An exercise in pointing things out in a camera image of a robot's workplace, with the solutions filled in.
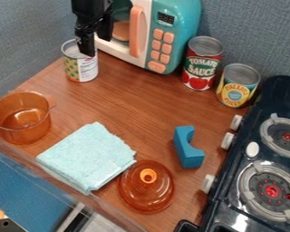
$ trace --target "gray wall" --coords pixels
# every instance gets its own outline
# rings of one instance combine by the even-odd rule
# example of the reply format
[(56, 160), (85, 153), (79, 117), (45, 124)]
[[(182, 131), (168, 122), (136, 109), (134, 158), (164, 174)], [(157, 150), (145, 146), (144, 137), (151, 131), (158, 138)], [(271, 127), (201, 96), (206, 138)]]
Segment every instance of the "gray wall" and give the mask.
[(61, 55), (74, 20), (69, 0), (0, 1), (0, 96)]
[(290, 75), (290, 0), (203, 0), (198, 33), (223, 43), (224, 65)]
[[(0, 96), (60, 57), (74, 20), (70, 0), (0, 1)], [(290, 75), (290, 0), (203, 0), (198, 33), (224, 44), (223, 64)]]

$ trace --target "toy can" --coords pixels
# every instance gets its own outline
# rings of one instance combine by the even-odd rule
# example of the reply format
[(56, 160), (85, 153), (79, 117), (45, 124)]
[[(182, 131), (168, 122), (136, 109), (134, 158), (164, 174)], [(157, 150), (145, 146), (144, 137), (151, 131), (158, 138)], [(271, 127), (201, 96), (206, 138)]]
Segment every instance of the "toy can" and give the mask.
[(252, 67), (242, 63), (227, 65), (217, 87), (217, 98), (232, 108), (244, 107), (252, 99), (260, 74)]
[(222, 59), (221, 42), (209, 36), (189, 40), (182, 81), (192, 90), (205, 91), (214, 81)]
[(98, 53), (90, 57), (80, 53), (74, 39), (65, 42), (61, 47), (65, 76), (74, 82), (88, 82), (98, 75)]

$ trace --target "can label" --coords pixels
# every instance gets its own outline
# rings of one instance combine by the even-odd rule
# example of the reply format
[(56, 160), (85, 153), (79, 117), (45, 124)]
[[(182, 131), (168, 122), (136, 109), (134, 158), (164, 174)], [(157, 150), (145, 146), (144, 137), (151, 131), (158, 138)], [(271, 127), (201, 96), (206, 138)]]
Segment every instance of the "can label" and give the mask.
[(219, 56), (198, 56), (190, 48), (182, 73), (182, 81), (193, 90), (205, 91), (212, 87), (220, 64)]
[(234, 83), (223, 74), (217, 87), (217, 97), (226, 106), (238, 108), (252, 98), (257, 88), (257, 84), (243, 85)]
[(67, 78), (75, 82), (88, 82), (98, 75), (98, 54), (86, 59), (64, 56), (64, 64)]
[(200, 58), (197, 56), (187, 57), (185, 61), (185, 69), (192, 75), (197, 77), (210, 77), (215, 75), (219, 60)]

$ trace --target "white knob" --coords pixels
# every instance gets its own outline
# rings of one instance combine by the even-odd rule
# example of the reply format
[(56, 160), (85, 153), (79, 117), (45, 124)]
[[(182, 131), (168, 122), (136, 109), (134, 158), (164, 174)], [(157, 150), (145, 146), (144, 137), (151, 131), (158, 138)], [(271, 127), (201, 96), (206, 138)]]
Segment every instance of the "white knob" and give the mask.
[(205, 193), (208, 194), (210, 189), (212, 188), (212, 185), (214, 183), (215, 177), (212, 175), (208, 175), (203, 179), (203, 183), (201, 186), (201, 190)]
[(254, 158), (259, 153), (259, 145), (255, 141), (251, 141), (246, 147), (246, 155)]
[(236, 114), (235, 117), (233, 117), (233, 120), (231, 121), (230, 129), (232, 131), (237, 131), (242, 120), (243, 116)]
[(230, 145), (232, 143), (232, 140), (235, 138), (235, 135), (227, 132), (225, 134), (225, 137), (223, 139), (223, 141), (221, 142), (221, 148), (224, 150), (228, 150), (230, 148)]

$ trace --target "blue towel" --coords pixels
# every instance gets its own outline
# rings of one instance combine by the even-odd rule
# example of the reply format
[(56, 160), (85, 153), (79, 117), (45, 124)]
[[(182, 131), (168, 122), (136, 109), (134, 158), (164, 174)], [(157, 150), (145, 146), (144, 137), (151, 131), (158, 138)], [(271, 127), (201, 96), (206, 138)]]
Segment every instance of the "blue towel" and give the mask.
[(135, 153), (95, 122), (41, 153), (37, 161), (51, 175), (89, 195), (135, 163)]

